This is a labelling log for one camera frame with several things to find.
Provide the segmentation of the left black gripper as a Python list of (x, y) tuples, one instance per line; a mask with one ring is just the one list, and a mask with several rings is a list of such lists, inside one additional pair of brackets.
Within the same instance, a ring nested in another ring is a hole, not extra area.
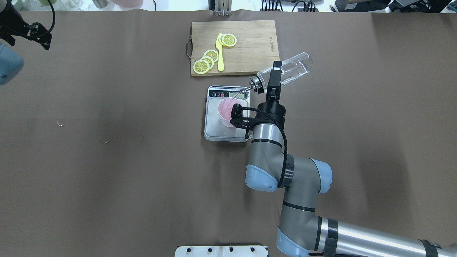
[(0, 4), (1, 36), (27, 36), (26, 23), (13, 4)]

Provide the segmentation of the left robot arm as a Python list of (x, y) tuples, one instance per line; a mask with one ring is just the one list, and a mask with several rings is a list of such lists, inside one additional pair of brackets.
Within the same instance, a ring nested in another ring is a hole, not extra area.
[(2, 0), (1, 10), (1, 43), (0, 43), (0, 84), (11, 81), (22, 69), (23, 58), (7, 45), (14, 46), (14, 36), (27, 36), (27, 24), (16, 10), (11, 0)]

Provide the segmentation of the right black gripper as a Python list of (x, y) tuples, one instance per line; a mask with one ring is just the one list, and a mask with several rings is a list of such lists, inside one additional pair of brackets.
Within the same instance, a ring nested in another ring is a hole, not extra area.
[(258, 109), (271, 116), (284, 129), (286, 109), (279, 104), (281, 94), (282, 62), (274, 61), (267, 84), (266, 101), (258, 104)]

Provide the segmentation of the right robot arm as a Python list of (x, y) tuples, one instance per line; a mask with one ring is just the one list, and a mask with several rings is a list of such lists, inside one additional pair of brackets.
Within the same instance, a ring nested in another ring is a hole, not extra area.
[(275, 61), (270, 68), (266, 101), (246, 127), (253, 132), (246, 185), (266, 192), (285, 190), (277, 248), (291, 257), (455, 257), (456, 245), (441, 247), (316, 215), (318, 194), (330, 189), (332, 170), (325, 162), (287, 153), (285, 108), (279, 103), (281, 67)]

